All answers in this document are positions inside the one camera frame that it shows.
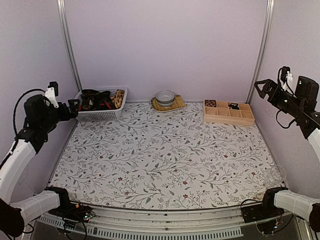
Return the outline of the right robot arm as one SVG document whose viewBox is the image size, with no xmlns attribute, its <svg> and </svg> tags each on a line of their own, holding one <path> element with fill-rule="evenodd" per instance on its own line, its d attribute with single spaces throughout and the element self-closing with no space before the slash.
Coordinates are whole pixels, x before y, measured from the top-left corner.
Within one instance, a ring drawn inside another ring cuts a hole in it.
<svg viewBox="0 0 320 240">
<path fill-rule="evenodd" d="M 295 93 L 292 95 L 271 79 L 257 81 L 254 84 L 258 95 L 279 111 L 289 114 L 305 139 L 313 147 L 316 155 L 320 155 L 320 113 L 315 111 L 319 84 L 305 76 L 299 76 Z M 264 203 L 259 206 L 258 213 L 262 218 L 269 218 L 278 209 L 287 210 L 309 223 L 311 229 L 320 231 L 320 200 L 294 193 L 286 188 L 275 187 L 266 191 Z"/>
</svg>

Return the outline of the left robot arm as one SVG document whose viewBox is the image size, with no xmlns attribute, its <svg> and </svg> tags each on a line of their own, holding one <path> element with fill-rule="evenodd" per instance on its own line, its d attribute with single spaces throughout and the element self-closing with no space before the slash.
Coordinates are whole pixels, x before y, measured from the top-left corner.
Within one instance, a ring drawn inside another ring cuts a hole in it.
<svg viewBox="0 0 320 240">
<path fill-rule="evenodd" d="M 37 94 L 23 104 L 23 128 L 14 128 L 14 142 L 0 163 L 0 230 L 10 240 L 22 235 L 25 227 L 46 212 L 58 211 L 63 217 L 74 213 L 68 192 L 60 187 L 48 187 L 41 193 L 20 202 L 12 202 L 13 190 L 29 162 L 48 141 L 57 124 L 78 116 L 80 101 L 58 102 L 54 87 L 36 89 Z"/>
</svg>

